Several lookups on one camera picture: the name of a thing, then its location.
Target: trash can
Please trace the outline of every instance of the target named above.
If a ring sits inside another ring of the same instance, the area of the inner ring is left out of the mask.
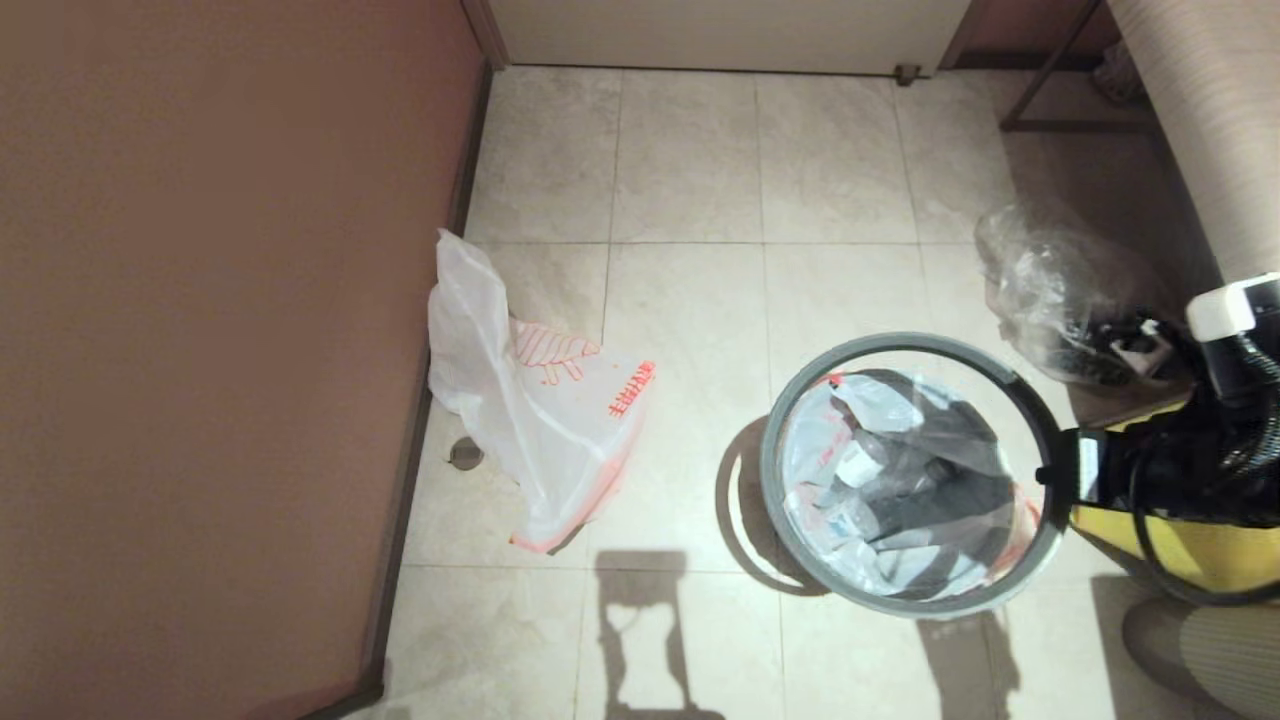
[[[1056,552],[1073,497],[1037,470],[1057,436],[1030,386],[978,348],[870,336],[782,391],[762,489],[785,548],[831,591],[904,618],[956,618],[1006,602]]]

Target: baseboard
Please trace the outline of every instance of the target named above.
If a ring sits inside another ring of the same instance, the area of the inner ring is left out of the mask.
[[[1047,53],[961,53],[951,69],[956,70],[1038,70],[1048,61]],[[1087,73],[1102,63],[1097,55],[1062,55],[1059,70]]]
[[[449,209],[448,228],[460,236],[466,231],[467,225],[467,208],[471,205],[471,188],[475,184],[476,163],[480,159],[480,140],[484,133],[484,120],[489,106],[489,90],[492,87],[493,68],[485,63],[480,76],[476,101],[471,109],[467,143],[453,184],[453,202]],[[387,669],[387,642],[390,638],[392,611],[396,605],[396,588],[399,584],[401,560],[404,557],[408,516],[413,507],[413,492],[417,489],[417,468],[422,460],[426,420],[431,410],[431,389],[426,384],[426,372],[431,366],[430,348],[426,348],[422,356],[424,364],[419,377],[417,406],[413,413],[413,424],[407,437],[408,452],[403,464],[401,492],[396,505],[394,525],[390,532],[390,548],[387,553],[388,565],[383,571],[383,588],[379,594],[378,614],[374,621],[369,669],[356,692],[333,705],[308,712],[300,717],[300,720],[338,720],[352,712],[376,705],[385,692],[383,674]]]

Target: garbage bag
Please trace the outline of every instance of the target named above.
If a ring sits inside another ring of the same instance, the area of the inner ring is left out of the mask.
[[[1100,386],[1160,379],[1172,352],[1144,334],[1143,323],[1176,313],[1139,255],[1053,204],[992,211],[978,220],[974,238],[1000,334],[1039,370]]]
[[[781,462],[792,525],[873,594],[964,593],[1007,571],[1034,534],[995,432],[919,375],[828,375],[792,409]]]
[[[489,259],[449,232],[440,231],[436,259],[428,384],[520,483],[529,516],[512,542],[547,552],[611,495],[640,430],[654,364],[511,318]]]

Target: floor drain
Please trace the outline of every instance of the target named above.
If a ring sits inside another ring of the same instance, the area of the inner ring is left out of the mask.
[[[453,447],[449,450],[449,465],[453,465],[458,470],[471,470],[481,460],[484,460],[484,451],[476,447],[476,442],[470,436],[453,443]]]

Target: white door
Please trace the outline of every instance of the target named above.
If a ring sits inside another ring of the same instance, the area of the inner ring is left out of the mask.
[[[969,0],[489,0],[513,63],[932,74]]]

